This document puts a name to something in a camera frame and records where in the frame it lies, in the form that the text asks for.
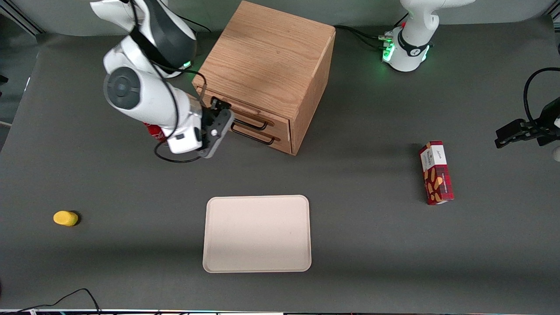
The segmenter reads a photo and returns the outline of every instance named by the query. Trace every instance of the wooden drawer cabinet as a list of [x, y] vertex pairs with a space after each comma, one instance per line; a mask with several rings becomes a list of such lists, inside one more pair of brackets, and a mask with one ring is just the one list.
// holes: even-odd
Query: wooden drawer cabinet
[[[232, 105], [232, 131], [296, 155], [329, 77], [335, 31], [242, 1], [200, 68], [204, 103]], [[203, 81], [193, 85], [200, 93]]]
[[290, 122], [288, 119], [270, 114], [260, 109], [252, 108], [240, 101], [225, 97], [223, 95], [206, 91], [204, 103], [211, 105], [212, 97], [231, 104], [235, 113], [235, 122], [232, 131], [242, 136], [252, 137], [253, 140], [270, 146], [274, 149], [291, 154]]

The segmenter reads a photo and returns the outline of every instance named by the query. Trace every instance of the drawer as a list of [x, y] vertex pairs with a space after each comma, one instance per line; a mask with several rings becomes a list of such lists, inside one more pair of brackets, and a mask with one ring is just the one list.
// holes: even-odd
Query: drawer
[[[198, 87], [197, 92], [200, 93], [201, 91], [202, 88]], [[256, 138], [258, 142], [291, 154], [292, 146], [288, 119], [208, 90], [206, 90], [203, 99], [206, 106], [210, 106], [213, 96], [231, 104], [231, 110], [235, 113], [236, 119], [232, 128], [234, 133]]]

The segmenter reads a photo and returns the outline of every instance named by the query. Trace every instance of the yellow object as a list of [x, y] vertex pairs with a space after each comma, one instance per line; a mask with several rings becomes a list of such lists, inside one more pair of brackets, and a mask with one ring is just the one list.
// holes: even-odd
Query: yellow object
[[54, 214], [53, 220], [56, 224], [74, 226], [78, 223], [78, 215], [70, 211], [58, 211]]

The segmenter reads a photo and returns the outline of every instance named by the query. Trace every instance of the wall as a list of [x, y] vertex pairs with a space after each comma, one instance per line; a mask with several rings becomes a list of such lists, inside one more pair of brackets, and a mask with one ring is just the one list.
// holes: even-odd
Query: wall
[[[88, 0], [12, 0], [39, 26], [66, 35], [116, 35], [124, 31], [91, 11]], [[397, 0], [251, 0], [326, 24], [392, 25], [405, 13]], [[176, 13], [212, 30], [223, 29], [240, 0], [170, 0]], [[553, 0], [477, 0], [440, 11], [443, 24], [516, 22], [544, 12]]]

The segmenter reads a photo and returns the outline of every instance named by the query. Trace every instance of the green led light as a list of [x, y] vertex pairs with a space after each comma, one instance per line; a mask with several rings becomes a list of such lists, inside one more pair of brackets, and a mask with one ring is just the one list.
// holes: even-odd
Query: green led light
[[395, 44], [390, 44], [389, 47], [385, 48], [385, 53], [383, 53], [383, 60], [389, 62], [395, 51]]
[[424, 53], [424, 57], [422, 57], [422, 61], [426, 60], [426, 57], [428, 56], [428, 50], [430, 49], [430, 45], [428, 45], [428, 47], [426, 47], [426, 52]]

